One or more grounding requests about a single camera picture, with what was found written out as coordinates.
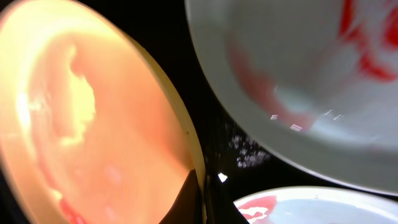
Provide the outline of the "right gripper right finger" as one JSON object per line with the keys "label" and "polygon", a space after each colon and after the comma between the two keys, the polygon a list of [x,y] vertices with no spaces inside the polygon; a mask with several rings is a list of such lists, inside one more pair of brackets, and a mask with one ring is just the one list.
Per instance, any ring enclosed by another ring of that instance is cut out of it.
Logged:
{"label": "right gripper right finger", "polygon": [[217,175],[206,176],[205,205],[207,224],[249,224],[224,191]]}

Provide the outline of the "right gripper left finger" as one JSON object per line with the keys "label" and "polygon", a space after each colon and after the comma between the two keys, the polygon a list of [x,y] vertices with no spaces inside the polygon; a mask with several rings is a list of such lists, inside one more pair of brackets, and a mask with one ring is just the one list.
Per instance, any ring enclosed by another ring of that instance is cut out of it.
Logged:
{"label": "right gripper left finger", "polygon": [[201,193],[195,170],[188,173],[174,204],[160,224],[202,224]]}

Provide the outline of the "yellow plate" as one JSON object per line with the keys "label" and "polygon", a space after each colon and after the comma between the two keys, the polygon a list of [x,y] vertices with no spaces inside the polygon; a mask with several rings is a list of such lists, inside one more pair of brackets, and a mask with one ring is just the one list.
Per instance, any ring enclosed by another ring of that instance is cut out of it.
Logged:
{"label": "yellow plate", "polygon": [[160,223],[205,163],[152,56],[77,1],[1,12],[1,171],[30,223]]}

